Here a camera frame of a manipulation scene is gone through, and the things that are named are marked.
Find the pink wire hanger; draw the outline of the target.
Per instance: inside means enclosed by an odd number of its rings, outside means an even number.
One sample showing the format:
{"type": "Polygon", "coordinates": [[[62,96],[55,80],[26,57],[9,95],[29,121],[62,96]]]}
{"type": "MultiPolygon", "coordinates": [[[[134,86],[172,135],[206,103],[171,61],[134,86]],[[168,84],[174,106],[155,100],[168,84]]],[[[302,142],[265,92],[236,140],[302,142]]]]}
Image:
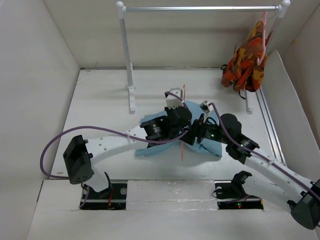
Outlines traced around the pink wire hanger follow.
{"type": "MultiPolygon", "coordinates": [[[[186,84],[183,85],[183,96],[182,99],[183,101],[186,99],[186,84]]],[[[185,159],[185,144],[184,142],[181,142],[181,162],[184,162],[185,159]]]]}

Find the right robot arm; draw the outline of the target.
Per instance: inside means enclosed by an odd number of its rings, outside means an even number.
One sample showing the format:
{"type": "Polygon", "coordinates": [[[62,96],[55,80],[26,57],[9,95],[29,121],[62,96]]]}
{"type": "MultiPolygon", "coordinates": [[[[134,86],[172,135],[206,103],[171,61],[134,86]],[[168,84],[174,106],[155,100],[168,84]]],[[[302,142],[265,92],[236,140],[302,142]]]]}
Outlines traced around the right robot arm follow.
{"type": "Polygon", "coordinates": [[[242,124],[230,113],[218,117],[219,123],[207,123],[203,117],[189,127],[184,142],[192,145],[204,139],[226,144],[228,155],[264,177],[255,179],[246,171],[237,173],[231,191],[237,197],[245,194],[262,197],[282,207],[293,219],[309,230],[320,224],[320,182],[312,181],[267,157],[260,146],[242,133],[242,124]]]}

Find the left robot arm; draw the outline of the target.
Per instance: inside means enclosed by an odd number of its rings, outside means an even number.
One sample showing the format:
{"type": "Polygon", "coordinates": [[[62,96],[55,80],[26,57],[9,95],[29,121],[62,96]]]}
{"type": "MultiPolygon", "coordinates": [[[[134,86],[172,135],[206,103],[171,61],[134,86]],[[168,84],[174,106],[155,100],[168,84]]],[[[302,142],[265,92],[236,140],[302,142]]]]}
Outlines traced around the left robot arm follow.
{"type": "Polygon", "coordinates": [[[182,138],[191,126],[192,113],[186,107],[165,108],[166,114],[145,121],[125,132],[113,131],[99,139],[73,137],[63,153],[68,179],[72,185],[83,184],[100,198],[113,191],[109,175],[96,164],[131,150],[144,150],[169,144],[182,138]]]}

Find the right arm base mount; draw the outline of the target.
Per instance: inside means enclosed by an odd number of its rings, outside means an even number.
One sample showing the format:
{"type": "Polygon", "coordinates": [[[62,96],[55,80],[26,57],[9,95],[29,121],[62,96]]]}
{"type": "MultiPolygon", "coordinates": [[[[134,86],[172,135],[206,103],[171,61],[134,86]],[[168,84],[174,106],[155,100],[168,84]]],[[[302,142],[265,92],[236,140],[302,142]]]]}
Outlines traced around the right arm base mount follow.
{"type": "Polygon", "coordinates": [[[231,180],[215,180],[211,196],[217,200],[218,210],[263,210],[262,199],[245,193],[231,180]]]}

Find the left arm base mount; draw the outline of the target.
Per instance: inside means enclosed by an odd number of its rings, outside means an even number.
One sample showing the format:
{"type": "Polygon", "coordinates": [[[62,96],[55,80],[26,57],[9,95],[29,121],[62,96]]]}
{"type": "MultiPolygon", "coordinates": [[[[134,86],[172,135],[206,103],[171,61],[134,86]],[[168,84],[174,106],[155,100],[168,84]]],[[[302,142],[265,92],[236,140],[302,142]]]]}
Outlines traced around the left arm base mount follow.
{"type": "Polygon", "coordinates": [[[127,203],[127,181],[115,181],[112,189],[107,189],[105,193],[97,193],[91,187],[81,184],[82,196],[79,203],[81,210],[126,210],[127,203]]]}

